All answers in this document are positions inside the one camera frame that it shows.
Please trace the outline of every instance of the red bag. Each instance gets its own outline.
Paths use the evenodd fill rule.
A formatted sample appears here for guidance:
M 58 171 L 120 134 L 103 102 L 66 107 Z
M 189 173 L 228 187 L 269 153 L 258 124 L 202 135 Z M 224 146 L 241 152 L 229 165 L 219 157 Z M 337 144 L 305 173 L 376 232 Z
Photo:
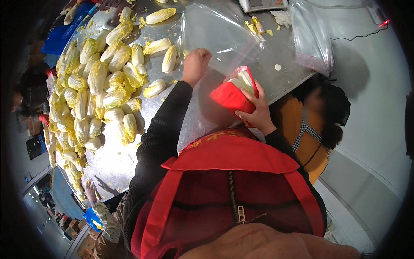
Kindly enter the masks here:
M 256 98 L 259 97 L 259 92 L 256 87 L 256 83 L 253 80 L 252 75 L 250 74 L 250 70 L 248 66 L 240 66 L 236 68 L 233 72 L 231 72 L 226 79 L 224 79 L 223 83 L 214 91 L 211 92 L 210 97 L 222 105 L 224 108 L 229 110 L 234 116 L 238 117 L 234 114 L 235 111 L 244 111 L 247 113 L 253 113 L 256 110 L 256 107 L 253 103 L 251 103 L 246 96 L 238 89 L 233 83 L 228 82 L 230 78 L 235 77 L 237 78 L 237 74 L 247 70 L 249 73 L 250 79 L 253 82 L 253 89 L 255 91 Z

